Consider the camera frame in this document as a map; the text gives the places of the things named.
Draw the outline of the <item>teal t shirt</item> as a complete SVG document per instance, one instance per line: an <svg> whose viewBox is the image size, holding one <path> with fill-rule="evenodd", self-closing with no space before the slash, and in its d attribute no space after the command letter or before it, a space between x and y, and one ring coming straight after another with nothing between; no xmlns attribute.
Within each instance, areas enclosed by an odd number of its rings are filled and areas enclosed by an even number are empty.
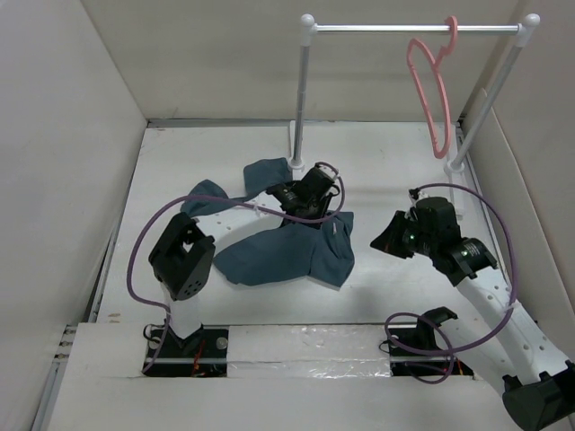
<svg viewBox="0 0 575 431"><path fill-rule="evenodd" d="M263 159L243 168L247 196L233 198L246 201L265 189L293 180L285 158ZM228 198L211 180L203 180L191 195ZM192 200L181 205L189 217L209 216L227 210L223 202ZM325 224L282 223L276 229L256 233L220 251L213 264L234 284L259 286L311 277L331 286L341 287L355 265L350 236L354 214L339 212Z"/></svg>

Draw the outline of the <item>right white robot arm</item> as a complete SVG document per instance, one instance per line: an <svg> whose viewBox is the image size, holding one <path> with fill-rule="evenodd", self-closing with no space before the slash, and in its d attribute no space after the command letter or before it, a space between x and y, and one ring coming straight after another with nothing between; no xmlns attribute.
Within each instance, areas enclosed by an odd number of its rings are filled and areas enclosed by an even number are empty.
<svg viewBox="0 0 575 431"><path fill-rule="evenodd" d="M574 412L574 363L544 335L517 300L498 262L476 238L461 234L453 205L442 197L420 198L370 244L397 258L416 254L475 308L493 332L480 342L445 307L419 317L419 327L399 342L405 351L457 355L502 398L505 410L523 430L542 430Z"/></svg>

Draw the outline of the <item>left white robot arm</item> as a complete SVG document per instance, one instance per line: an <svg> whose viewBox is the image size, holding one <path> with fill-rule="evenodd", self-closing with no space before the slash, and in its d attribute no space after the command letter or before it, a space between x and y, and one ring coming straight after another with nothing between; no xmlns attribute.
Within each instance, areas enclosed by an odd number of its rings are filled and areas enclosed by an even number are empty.
<svg viewBox="0 0 575 431"><path fill-rule="evenodd" d="M234 200L189 194L186 200L217 202L209 214L174 215L148 261L166 297L165 333L181 356L201 344L199 292L211 269L235 285L260 286L313 277L341 286L349 241L333 198L344 199L342 179L317 163L300 180L280 181Z"/></svg>

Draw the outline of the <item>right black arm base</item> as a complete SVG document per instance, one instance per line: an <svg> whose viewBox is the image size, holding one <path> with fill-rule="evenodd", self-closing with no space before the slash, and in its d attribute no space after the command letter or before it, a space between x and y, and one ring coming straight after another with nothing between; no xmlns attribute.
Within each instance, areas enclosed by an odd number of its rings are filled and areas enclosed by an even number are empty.
<svg viewBox="0 0 575 431"><path fill-rule="evenodd" d="M384 323L386 339L380 349L391 358L404 357L392 362L392 372L414 378L420 383L437 385L449 376L473 376L473 370L451 353L453 346L447 340L447 329L442 325L457 321L458 316L445 306L418 315L413 312L395 312Z"/></svg>

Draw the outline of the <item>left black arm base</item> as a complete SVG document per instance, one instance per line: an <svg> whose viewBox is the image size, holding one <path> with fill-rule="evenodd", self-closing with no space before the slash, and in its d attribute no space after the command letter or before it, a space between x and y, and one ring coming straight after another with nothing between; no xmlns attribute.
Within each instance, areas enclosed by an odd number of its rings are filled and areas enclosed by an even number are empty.
<svg viewBox="0 0 575 431"><path fill-rule="evenodd" d="M149 324L143 375L148 377L219 378L227 376L228 327L203 326L188 339L177 339L169 330Z"/></svg>

